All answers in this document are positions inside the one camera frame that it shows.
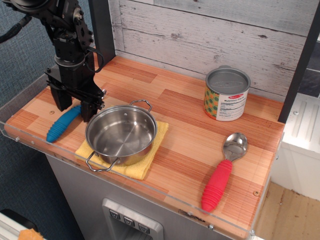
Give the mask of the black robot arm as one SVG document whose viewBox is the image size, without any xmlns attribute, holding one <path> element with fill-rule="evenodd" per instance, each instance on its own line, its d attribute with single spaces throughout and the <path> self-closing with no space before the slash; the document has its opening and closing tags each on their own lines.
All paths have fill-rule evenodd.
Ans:
<svg viewBox="0 0 320 240">
<path fill-rule="evenodd" d="M 5 0 L 4 4 L 25 16 L 0 41 L 14 37 L 32 18 L 40 20 L 55 49 L 56 66 L 45 73 L 47 84 L 57 108 L 64 111 L 72 99 L 80 101 L 80 113 L 87 123 L 104 107 L 105 92 L 94 82 L 102 66 L 95 68 L 91 47 L 93 33 L 85 23 L 84 13 L 77 0 Z"/>
</svg>

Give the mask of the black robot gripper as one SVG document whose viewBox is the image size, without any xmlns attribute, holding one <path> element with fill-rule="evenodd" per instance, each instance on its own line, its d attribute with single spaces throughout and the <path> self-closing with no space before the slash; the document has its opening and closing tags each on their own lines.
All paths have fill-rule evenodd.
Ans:
<svg viewBox="0 0 320 240">
<path fill-rule="evenodd" d="M 85 56 L 78 62 L 64 61 L 54 57 L 56 65 L 47 68 L 47 84 L 57 108 L 62 112 L 72 105 L 72 96 L 68 89 L 87 92 L 90 88 L 97 88 L 94 82 L 95 60 L 93 56 Z M 81 117 L 85 123 L 97 114 L 98 108 L 92 102 L 80 102 Z"/>
</svg>

